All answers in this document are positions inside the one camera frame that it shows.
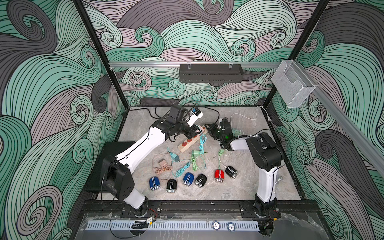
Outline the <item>beige power strip red sockets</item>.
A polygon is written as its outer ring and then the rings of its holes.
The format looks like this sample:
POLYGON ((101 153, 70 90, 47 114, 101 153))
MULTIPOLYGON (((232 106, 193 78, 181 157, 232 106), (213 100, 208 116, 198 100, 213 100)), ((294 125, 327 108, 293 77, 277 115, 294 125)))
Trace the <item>beige power strip red sockets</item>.
POLYGON ((194 136, 191 139, 186 139, 183 141, 179 146, 178 149, 181 153, 184 153, 187 149, 189 149, 193 144, 197 143, 200 141, 200 137, 202 134, 206 134, 207 128, 198 126, 198 128, 194 131, 194 136))

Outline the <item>green USB charger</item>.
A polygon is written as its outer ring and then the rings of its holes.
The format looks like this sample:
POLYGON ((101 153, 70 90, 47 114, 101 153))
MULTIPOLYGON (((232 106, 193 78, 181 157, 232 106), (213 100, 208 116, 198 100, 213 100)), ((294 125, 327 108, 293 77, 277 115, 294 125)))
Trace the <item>green USB charger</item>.
POLYGON ((192 150, 191 155, 194 159, 196 159, 200 156, 200 151, 199 150, 192 150))

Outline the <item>teal USB charger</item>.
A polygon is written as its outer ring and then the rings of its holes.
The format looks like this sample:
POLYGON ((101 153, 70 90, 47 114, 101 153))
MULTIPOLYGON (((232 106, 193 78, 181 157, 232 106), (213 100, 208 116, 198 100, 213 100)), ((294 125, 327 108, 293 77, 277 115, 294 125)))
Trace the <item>teal USB charger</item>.
POLYGON ((172 161, 174 162, 179 162, 180 161, 180 158, 177 154, 173 153, 173 152, 170 152, 170 156, 171 156, 171 159, 172 161))

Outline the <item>pink USB charger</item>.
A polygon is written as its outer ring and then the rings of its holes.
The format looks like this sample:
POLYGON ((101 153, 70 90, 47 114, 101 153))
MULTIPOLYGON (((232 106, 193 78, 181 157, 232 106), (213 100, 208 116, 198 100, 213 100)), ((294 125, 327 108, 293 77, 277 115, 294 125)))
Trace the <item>pink USB charger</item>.
POLYGON ((168 163, 166 160, 160 160, 159 165, 162 169, 166 169, 168 167, 168 163))

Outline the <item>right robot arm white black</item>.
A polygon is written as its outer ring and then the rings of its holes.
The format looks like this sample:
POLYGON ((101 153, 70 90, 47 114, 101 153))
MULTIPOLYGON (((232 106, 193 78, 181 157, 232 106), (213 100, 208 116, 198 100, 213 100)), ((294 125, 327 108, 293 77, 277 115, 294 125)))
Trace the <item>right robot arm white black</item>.
POLYGON ((206 124, 208 134, 219 141, 220 147, 228 151, 249 151, 254 163, 259 168, 259 184, 255 196, 255 209, 258 214, 276 208, 276 178, 283 153, 276 142, 265 131, 253 135, 235 136, 231 123, 223 118, 219 124, 206 124))

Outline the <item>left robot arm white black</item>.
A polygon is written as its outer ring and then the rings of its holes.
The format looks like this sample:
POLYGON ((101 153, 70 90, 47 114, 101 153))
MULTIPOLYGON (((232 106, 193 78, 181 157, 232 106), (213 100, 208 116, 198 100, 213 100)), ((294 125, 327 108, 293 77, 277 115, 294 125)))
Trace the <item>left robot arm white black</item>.
POLYGON ((183 134, 187 139, 192 139, 201 133, 202 128, 196 124, 155 121, 147 133, 131 147, 116 156, 104 157, 100 175, 101 190, 107 190, 135 210, 144 210, 148 199, 136 189, 132 177, 137 166, 171 136, 183 134))

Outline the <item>black wall shelf tray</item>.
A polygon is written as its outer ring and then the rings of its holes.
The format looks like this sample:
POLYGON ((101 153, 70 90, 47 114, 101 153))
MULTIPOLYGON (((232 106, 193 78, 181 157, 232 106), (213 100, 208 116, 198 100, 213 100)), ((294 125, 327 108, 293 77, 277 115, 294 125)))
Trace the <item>black wall shelf tray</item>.
POLYGON ((221 86, 226 83, 240 83, 244 71, 239 64, 181 64, 179 79, 182 83, 208 83, 221 86))

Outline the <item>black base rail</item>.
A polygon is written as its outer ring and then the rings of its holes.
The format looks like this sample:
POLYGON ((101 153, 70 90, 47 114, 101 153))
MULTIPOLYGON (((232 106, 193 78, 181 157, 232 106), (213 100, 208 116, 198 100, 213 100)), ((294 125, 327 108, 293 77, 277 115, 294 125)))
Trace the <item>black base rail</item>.
MULTIPOLYGON (((277 217, 282 213, 309 213, 318 212, 318 204, 311 200, 277 201, 274 208, 267 212, 260 212, 256 204, 251 200, 216 200, 216 201, 186 201, 186 200, 150 200, 147 213, 150 216, 157 215, 162 218, 173 217, 176 214, 230 214, 242 218, 256 219, 264 216, 277 217)), ((118 201, 102 204, 101 201, 88 200, 82 206, 81 214, 117 214, 122 217, 139 217, 137 211, 127 204, 118 201)))

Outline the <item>clear acrylic wall holder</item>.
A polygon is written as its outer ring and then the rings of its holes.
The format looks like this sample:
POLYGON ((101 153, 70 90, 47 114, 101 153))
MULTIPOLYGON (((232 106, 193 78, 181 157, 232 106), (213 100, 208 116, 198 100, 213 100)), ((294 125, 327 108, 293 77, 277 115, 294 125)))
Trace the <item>clear acrylic wall holder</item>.
POLYGON ((272 82, 288 108, 299 108, 316 88, 305 68, 294 60, 283 60, 272 82))

